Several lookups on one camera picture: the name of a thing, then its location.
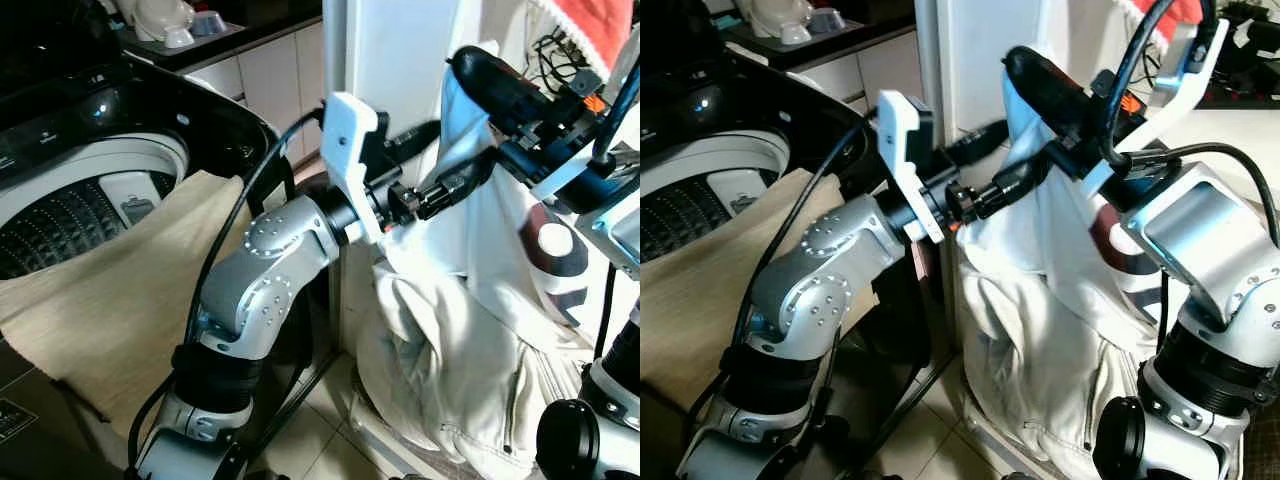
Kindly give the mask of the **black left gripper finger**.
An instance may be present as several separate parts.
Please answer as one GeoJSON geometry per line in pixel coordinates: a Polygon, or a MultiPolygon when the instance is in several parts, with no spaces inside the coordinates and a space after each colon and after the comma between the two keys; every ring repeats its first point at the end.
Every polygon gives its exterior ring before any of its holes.
{"type": "Polygon", "coordinates": [[[964,134],[950,145],[950,160],[956,166],[969,166],[984,160],[1009,138],[1006,122],[992,122],[964,134]]]}
{"type": "Polygon", "coordinates": [[[424,122],[401,132],[392,138],[392,157],[412,159],[419,156],[439,140],[440,132],[442,123],[439,120],[424,122]]]}
{"type": "Polygon", "coordinates": [[[420,216],[435,216],[462,202],[475,189],[486,183],[495,169],[497,150],[483,150],[475,157],[463,160],[436,177],[435,183],[422,192],[420,216]]]}
{"type": "Polygon", "coordinates": [[[1051,166],[1052,161],[1047,155],[1036,155],[997,172],[986,188],[986,216],[1034,191],[1044,180],[1051,166]]]}

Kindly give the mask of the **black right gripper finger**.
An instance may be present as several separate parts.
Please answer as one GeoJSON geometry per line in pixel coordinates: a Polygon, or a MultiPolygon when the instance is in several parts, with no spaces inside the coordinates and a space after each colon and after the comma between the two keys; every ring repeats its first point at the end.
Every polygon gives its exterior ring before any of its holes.
{"type": "Polygon", "coordinates": [[[547,97],[515,68],[479,46],[452,56],[452,73],[462,91],[486,113],[534,113],[547,97]]]}
{"type": "Polygon", "coordinates": [[[1011,47],[1005,70],[1012,88],[1036,111],[1065,111],[1089,106],[1084,88],[1053,61],[1028,46],[1011,47]]]}

